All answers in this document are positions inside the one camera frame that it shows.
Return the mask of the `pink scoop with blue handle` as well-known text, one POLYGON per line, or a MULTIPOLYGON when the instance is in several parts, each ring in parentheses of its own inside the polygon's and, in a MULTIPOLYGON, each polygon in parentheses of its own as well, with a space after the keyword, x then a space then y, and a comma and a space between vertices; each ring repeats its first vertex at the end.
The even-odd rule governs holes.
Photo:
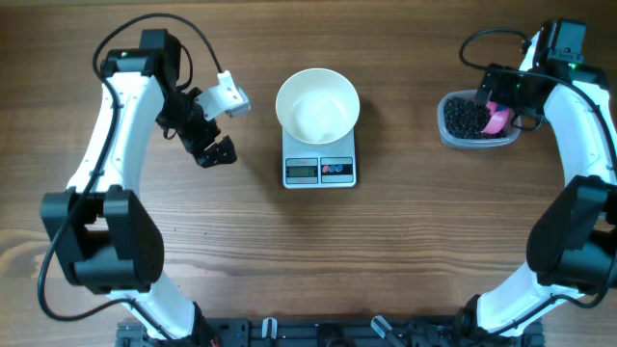
POLYGON ((495 135, 499 133, 510 120, 511 109, 493 101, 488 101, 486 108, 489 111, 487 125, 481 131, 482 134, 495 135))

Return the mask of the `white bowl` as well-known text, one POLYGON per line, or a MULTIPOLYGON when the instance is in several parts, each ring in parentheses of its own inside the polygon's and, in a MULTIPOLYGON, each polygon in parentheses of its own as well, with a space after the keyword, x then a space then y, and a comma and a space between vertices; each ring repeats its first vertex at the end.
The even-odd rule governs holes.
POLYGON ((355 127, 361 111, 359 94, 342 74, 314 67, 290 76, 280 87, 275 111, 292 138, 324 146, 346 136, 355 127))

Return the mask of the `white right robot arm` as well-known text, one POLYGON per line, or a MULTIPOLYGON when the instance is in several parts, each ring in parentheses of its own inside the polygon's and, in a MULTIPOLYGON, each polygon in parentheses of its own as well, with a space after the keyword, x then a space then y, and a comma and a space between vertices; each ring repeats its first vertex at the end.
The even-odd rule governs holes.
POLYGON ((523 38, 517 68, 496 64, 475 99, 492 101, 553 130, 565 187, 529 234, 525 263, 496 289, 469 302, 458 316, 460 335, 481 344, 513 338, 560 304, 596 307, 616 286, 616 129, 604 71, 583 62, 586 26, 546 21, 523 38))

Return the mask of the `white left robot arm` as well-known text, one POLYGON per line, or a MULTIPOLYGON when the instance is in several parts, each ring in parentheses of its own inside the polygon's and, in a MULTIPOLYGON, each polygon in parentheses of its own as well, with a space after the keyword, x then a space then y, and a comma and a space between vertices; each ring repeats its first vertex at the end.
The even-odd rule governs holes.
POLYGON ((216 119, 250 109, 231 74, 200 90, 179 82, 188 55, 164 29, 145 30, 135 48, 96 60, 101 107, 86 153, 62 193, 43 198, 40 216, 67 281, 110 305, 123 305, 156 346, 215 346, 219 339, 199 306, 164 273, 164 243, 139 199, 150 131, 178 137, 204 168, 231 164, 234 145, 216 119))

